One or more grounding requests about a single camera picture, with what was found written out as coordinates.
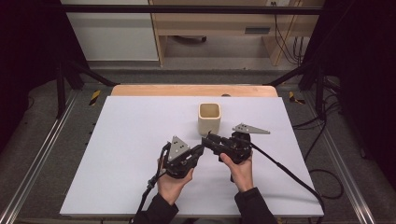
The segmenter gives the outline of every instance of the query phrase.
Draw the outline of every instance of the person's right hand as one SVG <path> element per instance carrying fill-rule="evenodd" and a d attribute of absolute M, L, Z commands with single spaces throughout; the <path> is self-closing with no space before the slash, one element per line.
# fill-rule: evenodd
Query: person's right hand
<path fill-rule="evenodd" d="M 233 160 L 225 153 L 221 153 L 222 161 L 230 168 L 233 182 L 238 187 L 240 192 L 245 192 L 253 189 L 253 174 L 252 174 L 252 155 L 239 164 L 233 163 Z"/>

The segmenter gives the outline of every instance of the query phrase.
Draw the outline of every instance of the black sleeve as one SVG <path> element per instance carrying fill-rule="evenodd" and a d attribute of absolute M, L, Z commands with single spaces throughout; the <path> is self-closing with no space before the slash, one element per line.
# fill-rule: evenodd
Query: black sleeve
<path fill-rule="evenodd" d="M 276 219 L 268 209 L 264 198 L 257 188 L 235 195 L 236 205 L 241 213 L 242 222 L 248 224 L 276 224 Z"/>
<path fill-rule="evenodd" d="M 178 212 L 177 206 L 170 205 L 160 194 L 152 199 L 147 211 L 141 211 L 134 216 L 134 224 L 168 224 Z"/>

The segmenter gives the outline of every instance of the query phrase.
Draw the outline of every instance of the white table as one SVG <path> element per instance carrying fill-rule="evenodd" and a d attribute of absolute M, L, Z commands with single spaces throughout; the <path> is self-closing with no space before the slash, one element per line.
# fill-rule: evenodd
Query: white table
<path fill-rule="evenodd" d="M 252 142 L 307 185 L 312 180 L 278 97 L 109 96 L 96 124 L 61 214 L 72 217 L 131 217 L 157 169 L 162 147 L 177 135 L 191 147 L 201 143 L 198 104 L 221 105 L 219 135 L 230 137 L 244 122 L 271 131 L 252 134 Z M 277 217 L 318 217 L 317 199 L 258 151 L 253 154 L 254 184 Z M 205 149 L 193 180 L 177 200 L 180 217 L 239 216 L 228 168 Z M 148 196 L 146 209 L 152 197 Z"/>

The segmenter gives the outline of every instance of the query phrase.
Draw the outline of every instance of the hand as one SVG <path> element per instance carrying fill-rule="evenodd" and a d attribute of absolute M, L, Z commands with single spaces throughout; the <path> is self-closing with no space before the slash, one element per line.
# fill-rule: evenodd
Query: hand
<path fill-rule="evenodd" d="M 253 174 L 252 174 L 252 155 L 239 164 L 233 163 L 233 160 L 225 153 L 221 153 L 220 157 L 224 164 L 230 168 L 231 175 L 233 176 L 233 182 L 238 187 L 240 192 L 245 192 L 249 189 L 253 189 Z"/>
<path fill-rule="evenodd" d="M 175 179 L 170 175 L 163 175 L 158 180 L 158 193 L 170 204 L 173 205 L 181 193 L 184 186 L 192 180 L 193 168 L 182 179 Z"/>

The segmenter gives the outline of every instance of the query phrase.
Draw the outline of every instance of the gray floor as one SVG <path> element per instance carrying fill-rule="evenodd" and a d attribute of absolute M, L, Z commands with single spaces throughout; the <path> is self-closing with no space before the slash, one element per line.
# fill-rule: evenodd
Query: gray floor
<path fill-rule="evenodd" d="M 113 67 L 105 63 L 94 63 L 94 69 L 121 83 L 262 84 L 286 74 L 294 67 L 285 60 L 278 67 L 271 66 L 268 55 L 257 50 L 263 47 L 260 38 L 218 36 L 209 37 L 205 43 L 171 38 L 168 44 L 163 67 L 152 63 L 128 63 L 128 66 L 125 63 L 113 63 Z M 59 215 L 67 189 L 90 140 L 90 132 L 94 129 L 106 96 L 111 92 L 111 88 L 89 77 L 83 78 L 87 83 L 82 91 L 67 90 L 70 95 L 78 95 L 75 105 L 29 194 L 22 198 L 23 204 L 15 216 L 16 223 L 100 223 L 100 218 L 75 219 Z M 298 79 L 293 78 L 277 89 L 279 96 L 284 99 L 291 124 L 299 124 L 315 116 L 310 104 L 301 105 L 289 100 L 289 93 L 293 91 L 297 99 L 304 99 L 308 103 L 312 101 L 312 91 L 298 91 L 294 85 Z M 101 90 L 98 101 L 95 105 L 89 105 L 96 90 Z M 55 82 L 34 89 L 30 92 L 30 97 L 31 108 L 25 112 L 20 126 L 0 156 L 1 211 L 5 211 L 13 199 L 55 122 Z M 336 102 L 336 98 L 329 98 L 328 105 L 333 102 Z M 318 130 L 316 127 L 295 131 L 303 155 L 318 135 Z M 329 114 L 326 130 L 367 203 L 375 219 L 374 223 L 396 223 L 395 191 L 375 162 L 361 157 L 359 143 L 338 110 Z M 337 165 L 332 161 L 328 145 L 322 136 L 307 160 L 309 170 L 325 169 L 337 174 Z M 336 195 L 340 190 L 330 175 L 313 173 L 312 178 L 316 189 L 323 195 Z M 340 199 L 325 199 L 324 202 L 325 223 L 370 223 L 359 220 L 351 195 L 344 193 Z M 282 217 L 282 220 L 283 223 L 308 223 L 306 218 Z M 117 221 L 125 222 L 124 219 L 106 218 L 104 223 Z"/>

